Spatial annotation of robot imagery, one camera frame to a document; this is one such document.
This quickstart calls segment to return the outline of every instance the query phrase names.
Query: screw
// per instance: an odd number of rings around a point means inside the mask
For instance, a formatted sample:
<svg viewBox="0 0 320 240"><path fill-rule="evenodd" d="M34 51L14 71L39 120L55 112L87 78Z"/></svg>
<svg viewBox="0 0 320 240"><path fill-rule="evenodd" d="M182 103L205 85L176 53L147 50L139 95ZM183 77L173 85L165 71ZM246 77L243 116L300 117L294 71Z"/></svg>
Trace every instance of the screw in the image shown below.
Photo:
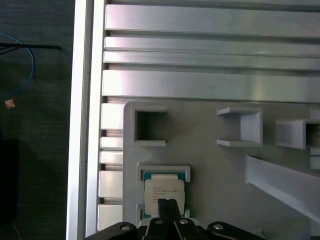
<svg viewBox="0 0 320 240"><path fill-rule="evenodd" d="M123 230L123 231L128 231L129 229L130 229L129 226L122 226L122 227L121 227L121 230Z"/></svg>
<svg viewBox="0 0 320 240"><path fill-rule="evenodd" d="M222 225L220 225L220 224L215 224L215 225L213 225L213 228L215 230L222 230L224 227Z"/></svg>
<svg viewBox="0 0 320 240"><path fill-rule="evenodd" d="M163 224L164 221L162 221L161 219L158 219L157 221L154 222L155 224Z"/></svg>
<svg viewBox="0 0 320 240"><path fill-rule="evenodd" d="M187 223L188 223L188 220L185 219L185 218L183 218L183 219L180 220L180 223L181 223L181 224L187 224Z"/></svg>

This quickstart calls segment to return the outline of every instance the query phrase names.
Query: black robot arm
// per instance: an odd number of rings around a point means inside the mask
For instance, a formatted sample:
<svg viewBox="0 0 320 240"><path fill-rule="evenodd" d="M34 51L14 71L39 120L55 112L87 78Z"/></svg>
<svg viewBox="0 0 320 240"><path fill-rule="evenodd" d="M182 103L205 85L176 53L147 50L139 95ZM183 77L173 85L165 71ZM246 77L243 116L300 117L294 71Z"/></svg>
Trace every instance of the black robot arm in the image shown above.
<svg viewBox="0 0 320 240"><path fill-rule="evenodd" d="M158 200L158 217L150 218L138 229L129 222L116 223L85 240L263 240L260 236L216 221L207 229L181 217L177 201Z"/></svg>

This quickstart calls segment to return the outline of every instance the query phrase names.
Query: angled plastic ramp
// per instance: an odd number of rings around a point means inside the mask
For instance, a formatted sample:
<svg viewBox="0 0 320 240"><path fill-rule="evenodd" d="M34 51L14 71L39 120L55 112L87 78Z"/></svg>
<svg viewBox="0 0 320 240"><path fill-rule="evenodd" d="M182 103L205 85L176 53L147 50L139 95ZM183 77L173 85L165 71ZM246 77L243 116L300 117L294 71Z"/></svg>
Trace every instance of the angled plastic ramp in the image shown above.
<svg viewBox="0 0 320 240"><path fill-rule="evenodd" d="M320 178L246 156L245 181L320 223Z"/></svg>

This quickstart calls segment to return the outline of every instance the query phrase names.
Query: blue cable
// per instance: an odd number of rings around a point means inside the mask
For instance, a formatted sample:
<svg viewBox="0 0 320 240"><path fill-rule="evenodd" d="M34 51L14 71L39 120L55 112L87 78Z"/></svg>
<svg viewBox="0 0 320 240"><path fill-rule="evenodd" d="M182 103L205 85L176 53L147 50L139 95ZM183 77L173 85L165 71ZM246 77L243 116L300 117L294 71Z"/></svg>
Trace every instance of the blue cable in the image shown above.
<svg viewBox="0 0 320 240"><path fill-rule="evenodd" d="M7 38L10 38L10 39L16 41L19 44L24 44L23 42L21 42L20 40L16 39L13 36L7 35L7 34L2 33L2 32L0 32L0 35L2 35L4 37L7 37ZM36 59L35 59L35 56L34 56L34 54L33 54L33 52L31 51L30 48L26 48L26 50L29 52L29 54L31 56L31 59L32 59L32 70L31 70L29 79L23 85L18 87L16 90L13 90L12 92L9 92L8 94L6 94L4 97L0 98L0 101L7 101L7 100L11 99L13 95L15 95L16 93L22 91L24 88L26 88L26 86L30 83L31 79L34 77L35 71L36 71Z"/></svg>

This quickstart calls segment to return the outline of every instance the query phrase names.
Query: gray 3d-printed tray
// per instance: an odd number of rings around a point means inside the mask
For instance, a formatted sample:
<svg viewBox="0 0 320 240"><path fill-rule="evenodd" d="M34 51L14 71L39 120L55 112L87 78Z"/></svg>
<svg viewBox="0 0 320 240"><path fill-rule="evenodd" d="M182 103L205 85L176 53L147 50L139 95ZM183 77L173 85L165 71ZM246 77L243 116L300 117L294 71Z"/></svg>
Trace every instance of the gray 3d-printed tray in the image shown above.
<svg viewBox="0 0 320 240"><path fill-rule="evenodd" d="M243 114L254 115L242 118ZM190 166L185 209L203 227L223 221L244 229L262 229L269 239L310 239L308 217L246 184L245 176L246 155L308 172L310 152L276 146L275 131L279 119L309 118L308 107L293 103L127 103L123 220L136 223L142 217L144 181L139 179L138 166Z"/></svg>

